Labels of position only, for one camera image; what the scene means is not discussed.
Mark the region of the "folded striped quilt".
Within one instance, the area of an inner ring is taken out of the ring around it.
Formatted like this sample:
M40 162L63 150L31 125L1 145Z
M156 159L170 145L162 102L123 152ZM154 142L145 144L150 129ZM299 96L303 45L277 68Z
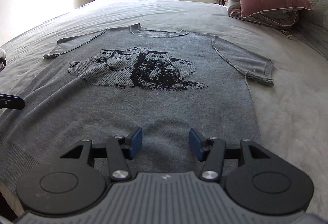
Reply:
M272 9L256 12L243 17L240 0L227 0L227 14L229 17L248 21L274 29L290 29L299 20L298 11L291 9Z

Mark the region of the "white glove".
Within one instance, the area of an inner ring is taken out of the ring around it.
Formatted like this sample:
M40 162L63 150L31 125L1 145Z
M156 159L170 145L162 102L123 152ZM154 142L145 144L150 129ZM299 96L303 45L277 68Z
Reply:
M0 71L2 71L7 64L6 56L7 56L6 51L0 48Z

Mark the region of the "grey quilted headboard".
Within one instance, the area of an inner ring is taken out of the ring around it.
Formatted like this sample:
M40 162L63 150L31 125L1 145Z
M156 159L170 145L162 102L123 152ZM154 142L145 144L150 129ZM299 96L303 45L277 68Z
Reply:
M327 59L328 0L309 0L312 10L303 10L291 29L292 35Z

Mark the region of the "grey knitted sweater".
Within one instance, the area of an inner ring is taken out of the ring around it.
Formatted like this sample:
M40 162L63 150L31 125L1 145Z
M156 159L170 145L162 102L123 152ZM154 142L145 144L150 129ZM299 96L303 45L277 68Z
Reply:
M64 38L22 91L22 110L1 115L1 181L11 190L29 169L77 141L102 143L143 130L136 171L200 165L188 132L229 143L258 140L248 81L273 86L274 62L215 35L130 27Z

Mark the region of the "grey bed sheet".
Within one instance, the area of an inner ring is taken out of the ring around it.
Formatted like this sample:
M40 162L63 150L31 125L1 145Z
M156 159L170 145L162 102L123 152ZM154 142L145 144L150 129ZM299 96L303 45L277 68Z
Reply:
M61 38L138 23L151 29L208 32L275 62L274 86L251 83L265 147L314 181L309 211L327 217L327 60L300 35L230 18L216 4L170 0L97 0L72 11L1 7L1 47L9 56L1 92L18 94L46 65Z

